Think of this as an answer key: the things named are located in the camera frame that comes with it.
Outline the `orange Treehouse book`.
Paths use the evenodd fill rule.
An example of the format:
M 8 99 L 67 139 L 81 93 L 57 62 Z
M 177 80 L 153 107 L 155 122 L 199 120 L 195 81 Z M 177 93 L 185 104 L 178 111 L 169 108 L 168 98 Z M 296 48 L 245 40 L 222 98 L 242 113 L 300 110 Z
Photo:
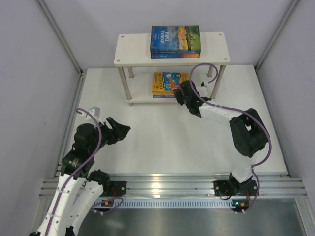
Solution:
M 189 73 L 181 72 L 154 72 L 152 93 L 171 93 L 180 88 L 180 83 L 189 80 Z
M 173 96 L 175 96 L 173 92 L 171 92 L 171 93 L 154 92 L 154 93 L 152 93 L 152 95 L 173 95 Z

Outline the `blue 91-Storey Treehouse book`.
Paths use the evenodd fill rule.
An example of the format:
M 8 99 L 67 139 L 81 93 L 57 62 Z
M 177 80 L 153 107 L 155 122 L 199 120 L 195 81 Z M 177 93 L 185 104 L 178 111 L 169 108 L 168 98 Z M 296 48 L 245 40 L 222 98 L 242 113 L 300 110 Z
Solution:
M 153 95 L 153 98 L 175 98 L 173 95 Z

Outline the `Jane Eyre book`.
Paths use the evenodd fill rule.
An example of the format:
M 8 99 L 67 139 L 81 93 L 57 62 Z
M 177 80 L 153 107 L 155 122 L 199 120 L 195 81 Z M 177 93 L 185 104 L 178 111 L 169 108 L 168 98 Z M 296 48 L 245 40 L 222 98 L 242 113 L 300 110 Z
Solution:
M 200 53 L 152 53 L 152 59 L 186 59 L 199 58 Z

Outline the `Animal Farm book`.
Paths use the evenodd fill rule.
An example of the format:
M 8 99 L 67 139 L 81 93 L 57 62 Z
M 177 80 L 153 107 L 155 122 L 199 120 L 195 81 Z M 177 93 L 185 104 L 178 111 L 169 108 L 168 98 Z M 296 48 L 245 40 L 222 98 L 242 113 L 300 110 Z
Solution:
M 150 50 L 201 51 L 199 26 L 152 26 Z

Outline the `dark blue book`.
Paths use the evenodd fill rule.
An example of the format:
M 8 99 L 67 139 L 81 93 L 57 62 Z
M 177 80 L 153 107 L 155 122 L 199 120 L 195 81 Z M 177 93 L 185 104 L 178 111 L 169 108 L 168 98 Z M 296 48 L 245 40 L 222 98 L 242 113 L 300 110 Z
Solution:
M 196 51 L 196 50 L 192 50 L 192 51 L 150 51 L 151 54 L 200 54 L 201 51 Z

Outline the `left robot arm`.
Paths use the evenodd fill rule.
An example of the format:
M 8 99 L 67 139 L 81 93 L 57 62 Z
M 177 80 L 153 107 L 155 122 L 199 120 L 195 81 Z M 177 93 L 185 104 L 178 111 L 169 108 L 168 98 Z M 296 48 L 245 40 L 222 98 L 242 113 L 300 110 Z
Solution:
M 62 160 L 58 185 L 49 209 L 32 236 L 75 236 L 97 198 L 110 190 L 110 176 L 91 171 L 94 156 L 105 145 L 122 141 L 131 127 L 108 117 L 106 123 L 77 127 L 74 143 Z

